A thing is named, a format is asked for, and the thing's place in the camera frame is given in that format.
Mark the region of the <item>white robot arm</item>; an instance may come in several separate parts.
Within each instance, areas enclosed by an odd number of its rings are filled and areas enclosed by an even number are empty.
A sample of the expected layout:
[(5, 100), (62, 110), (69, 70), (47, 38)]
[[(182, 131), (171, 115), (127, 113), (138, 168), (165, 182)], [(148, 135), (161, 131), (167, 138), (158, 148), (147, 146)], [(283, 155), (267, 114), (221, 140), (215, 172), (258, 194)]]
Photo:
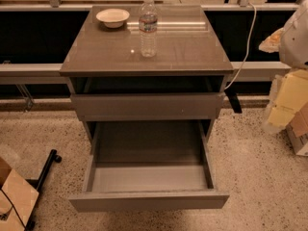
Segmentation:
[(276, 75), (269, 92), (263, 128), (275, 134), (285, 129), (308, 102), (308, 0), (304, 0), (283, 28), (259, 45), (261, 51), (278, 52), (280, 62), (292, 70)]

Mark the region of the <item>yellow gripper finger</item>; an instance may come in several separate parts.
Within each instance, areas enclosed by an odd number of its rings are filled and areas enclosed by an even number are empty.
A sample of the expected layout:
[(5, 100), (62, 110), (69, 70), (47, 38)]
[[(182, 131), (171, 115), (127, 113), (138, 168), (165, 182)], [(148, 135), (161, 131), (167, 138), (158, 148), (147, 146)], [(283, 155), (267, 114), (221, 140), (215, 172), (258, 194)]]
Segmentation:
[(284, 32), (283, 28), (277, 29), (266, 39), (264, 39), (260, 45), (259, 49), (266, 53), (274, 53), (279, 51), (281, 35)]

